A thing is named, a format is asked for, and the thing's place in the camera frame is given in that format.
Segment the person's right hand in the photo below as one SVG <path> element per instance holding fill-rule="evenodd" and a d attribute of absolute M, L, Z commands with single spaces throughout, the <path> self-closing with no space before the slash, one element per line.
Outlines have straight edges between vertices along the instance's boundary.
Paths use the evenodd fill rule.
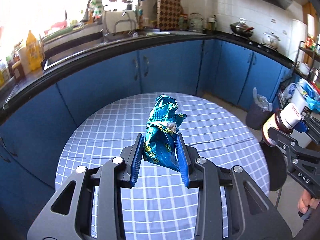
<path fill-rule="evenodd" d="M 308 191 L 303 190 L 298 201 L 298 210 L 302 214 L 306 214 L 309 208 L 316 209 L 319 205 L 319 199 L 313 198 Z"/>

